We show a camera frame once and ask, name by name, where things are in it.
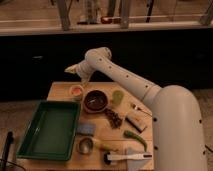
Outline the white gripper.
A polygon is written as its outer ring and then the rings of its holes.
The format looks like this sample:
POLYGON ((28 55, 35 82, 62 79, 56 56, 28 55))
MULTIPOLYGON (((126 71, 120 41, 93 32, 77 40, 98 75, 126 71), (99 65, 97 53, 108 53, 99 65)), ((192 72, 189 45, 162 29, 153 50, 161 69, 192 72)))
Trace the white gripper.
POLYGON ((82 85, 86 85, 91 78, 91 67, 85 60, 78 64, 67 67, 65 72, 70 74, 77 74, 81 78, 82 85))

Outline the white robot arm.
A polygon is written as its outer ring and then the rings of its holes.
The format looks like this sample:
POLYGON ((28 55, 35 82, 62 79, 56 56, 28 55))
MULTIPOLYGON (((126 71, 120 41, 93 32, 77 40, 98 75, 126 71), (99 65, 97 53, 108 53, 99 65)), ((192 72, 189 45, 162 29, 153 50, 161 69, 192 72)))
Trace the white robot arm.
POLYGON ((188 89, 161 87, 111 61, 107 47, 90 49, 65 69, 87 83, 99 71, 117 82, 152 112, 154 171, 208 171, 201 110, 188 89))

